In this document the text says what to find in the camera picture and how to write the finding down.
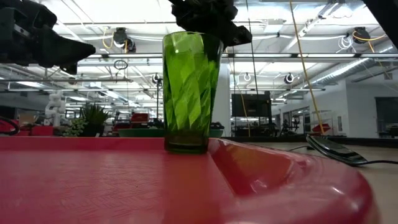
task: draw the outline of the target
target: glass base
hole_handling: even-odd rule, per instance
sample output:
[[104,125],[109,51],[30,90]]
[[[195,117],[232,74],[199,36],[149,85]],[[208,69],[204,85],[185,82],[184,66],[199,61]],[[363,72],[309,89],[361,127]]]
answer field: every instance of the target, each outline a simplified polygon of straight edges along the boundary
[[166,151],[184,154],[204,154],[207,152],[208,138],[197,136],[166,136]]

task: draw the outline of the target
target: white pillar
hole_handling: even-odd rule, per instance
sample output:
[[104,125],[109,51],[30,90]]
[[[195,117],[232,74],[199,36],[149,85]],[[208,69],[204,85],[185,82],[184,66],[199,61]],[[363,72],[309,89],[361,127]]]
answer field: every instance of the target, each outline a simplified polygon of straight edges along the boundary
[[227,64],[220,65],[216,98],[213,108],[212,122],[220,122],[225,131],[223,136],[231,136],[231,93],[229,92],[229,68]]

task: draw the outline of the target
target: green glass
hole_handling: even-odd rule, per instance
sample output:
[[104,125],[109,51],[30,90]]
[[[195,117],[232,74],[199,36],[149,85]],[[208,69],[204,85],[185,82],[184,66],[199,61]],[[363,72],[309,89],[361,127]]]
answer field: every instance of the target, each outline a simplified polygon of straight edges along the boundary
[[205,153],[223,43],[195,32],[163,39],[165,148]]

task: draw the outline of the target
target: white wall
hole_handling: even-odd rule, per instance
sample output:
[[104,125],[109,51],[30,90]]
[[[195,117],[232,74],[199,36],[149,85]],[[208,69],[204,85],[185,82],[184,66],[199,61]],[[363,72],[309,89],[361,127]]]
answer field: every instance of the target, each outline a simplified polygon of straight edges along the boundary
[[[314,92],[315,99],[317,101],[319,111],[331,111],[329,113],[323,113],[323,123],[328,123],[329,126],[333,126],[333,130],[328,131],[326,134],[342,135],[346,134],[349,136],[349,118],[348,118],[348,103],[347,103],[347,92],[346,82],[341,80],[337,85],[326,86],[326,91]],[[281,121],[283,121],[282,115],[285,112],[297,110],[300,108],[310,107],[311,122],[318,121],[317,116],[313,114],[315,111],[311,94],[307,93],[304,96],[304,100],[289,100],[287,105],[279,105],[272,107],[272,114],[280,114]],[[338,130],[337,120],[341,116],[343,131]]]
[[231,135],[231,107],[229,99],[229,68],[227,64],[220,65],[220,74],[218,75],[217,92],[213,108],[212,122],[220,122],[225,127],[223,136]]
[[347,99],[350,137],[378,138],[375,97],[398,97],[398,92],[380,83],[348,83]]

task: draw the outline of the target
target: glass rim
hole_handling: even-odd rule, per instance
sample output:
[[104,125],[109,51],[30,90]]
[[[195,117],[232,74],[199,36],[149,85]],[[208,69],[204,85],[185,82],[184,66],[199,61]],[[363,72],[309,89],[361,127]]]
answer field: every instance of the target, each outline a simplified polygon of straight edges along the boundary
[[171,36],[171,35],[174,35],[174,34],[179,34],[179,33],[191,33],[191,34],[208,35],[208,36],[214,37],[215,39],[219,40],[222,44],[224,44],[223,41],[222,41],[220,38],[216,37],[216,36],[213,35],[213,34],[207,34],[207,33],[203,33],[203,32],[194,32],[194,31],[177,31],[177,32],[173,32],[173,33],[171,33],[171,34],[165,35],[165,36],[163,37],[163,41],[165,40],[166,37]]

